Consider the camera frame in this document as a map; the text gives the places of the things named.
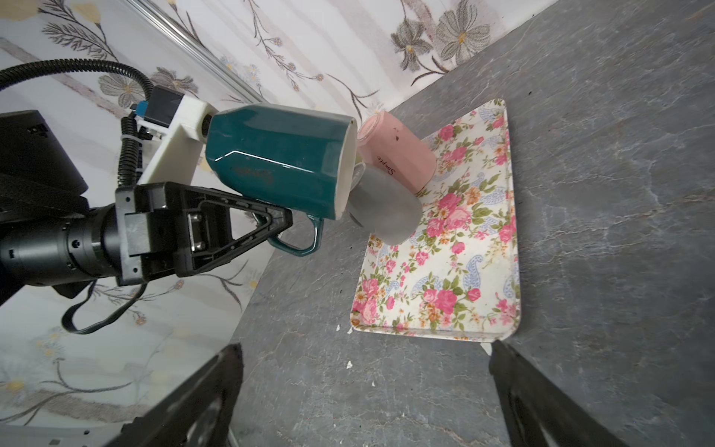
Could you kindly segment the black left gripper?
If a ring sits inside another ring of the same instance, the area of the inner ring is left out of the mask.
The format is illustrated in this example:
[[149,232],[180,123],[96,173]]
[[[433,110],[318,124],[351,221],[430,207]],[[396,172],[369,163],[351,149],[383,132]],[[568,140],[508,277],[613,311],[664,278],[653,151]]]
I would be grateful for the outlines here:
[[[234,209],[251,212],[256,227],[235,237]],[[176,183],[117,188],[115,219],[120,285],[208,273],[293,224],[290,210],[214,188]]]

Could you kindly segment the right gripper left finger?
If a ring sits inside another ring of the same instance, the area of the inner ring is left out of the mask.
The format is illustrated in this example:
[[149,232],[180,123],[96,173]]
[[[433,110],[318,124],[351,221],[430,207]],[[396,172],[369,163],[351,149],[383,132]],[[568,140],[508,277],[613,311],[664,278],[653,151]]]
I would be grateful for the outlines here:
[[226,446],[243,382],[240,344],[230,344],[109,446]]

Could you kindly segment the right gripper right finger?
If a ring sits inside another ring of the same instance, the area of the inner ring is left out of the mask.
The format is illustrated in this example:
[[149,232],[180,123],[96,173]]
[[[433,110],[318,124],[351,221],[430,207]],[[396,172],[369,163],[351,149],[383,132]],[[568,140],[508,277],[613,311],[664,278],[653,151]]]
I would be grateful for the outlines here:
[[495,341],[489,371],[513,446],[623,446],[511,346]]

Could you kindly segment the dark green mug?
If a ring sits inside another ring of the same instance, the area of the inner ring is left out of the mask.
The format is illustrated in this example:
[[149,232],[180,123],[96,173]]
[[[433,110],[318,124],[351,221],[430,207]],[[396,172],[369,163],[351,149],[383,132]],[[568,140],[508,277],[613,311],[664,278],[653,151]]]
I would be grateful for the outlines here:
[[218,179],[244,197],[303,212],[314,240],[298,248],[270,238],[295,256],[320,247],[323,224],[346,210],[357,156],[358,125],[337,115],[275,104],[250,104],[210,121],[206,158]]

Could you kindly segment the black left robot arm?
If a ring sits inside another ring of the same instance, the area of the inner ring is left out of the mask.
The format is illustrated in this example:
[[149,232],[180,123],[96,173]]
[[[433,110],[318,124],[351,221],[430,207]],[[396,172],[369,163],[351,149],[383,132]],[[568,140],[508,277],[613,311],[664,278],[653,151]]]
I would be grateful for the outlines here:
[[100,279],[135,286],[169,276],[206,274],[293,223],[292,212],[258,199],[191,183],[195,158],[215,110],[156,86],[140,70],[92,59],[34,61],[4,69],[8,89],[44,76],[104,73],[135,81],[142,102],[122,117],[115,202],[92,208],[87,184],[37,111],[1,117],[1,298],[26,286],[73,300],[61,319],[68,333],[90,335],[128,311],[78,328],[77,311]]

